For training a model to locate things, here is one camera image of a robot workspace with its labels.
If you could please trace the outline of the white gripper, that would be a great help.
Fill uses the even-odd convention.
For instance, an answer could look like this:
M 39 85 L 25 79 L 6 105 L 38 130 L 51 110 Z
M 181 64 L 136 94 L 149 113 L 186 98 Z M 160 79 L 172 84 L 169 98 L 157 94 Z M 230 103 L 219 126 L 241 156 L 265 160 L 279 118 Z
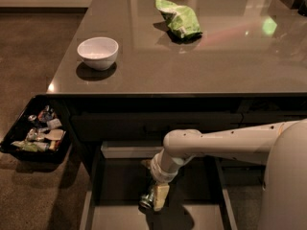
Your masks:
M 158 163 L 158 155 L 156 154 L 152 160 L 144 159 L 141 165 L 151 171 L 153 180 L 156 183 L 153 186 L 153 209 L 158 212 L 165 204 L 166 197 L 169 193 L 170 183 L 177 175 L 177 172 L 164 172 Z

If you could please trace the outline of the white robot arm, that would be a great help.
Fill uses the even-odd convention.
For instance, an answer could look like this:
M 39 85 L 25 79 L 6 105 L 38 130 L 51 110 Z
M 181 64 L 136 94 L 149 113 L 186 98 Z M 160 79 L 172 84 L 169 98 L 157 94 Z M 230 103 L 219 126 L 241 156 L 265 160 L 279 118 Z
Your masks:
M 256 154 L 268 156 L 257 230 L 307 230 L 307 120 L 202 133 L 176 129 L 163 139 L 163 149 L 144 160 L 152 175 L 140 205 L 160 211 L 169 183 L 198 155 Z

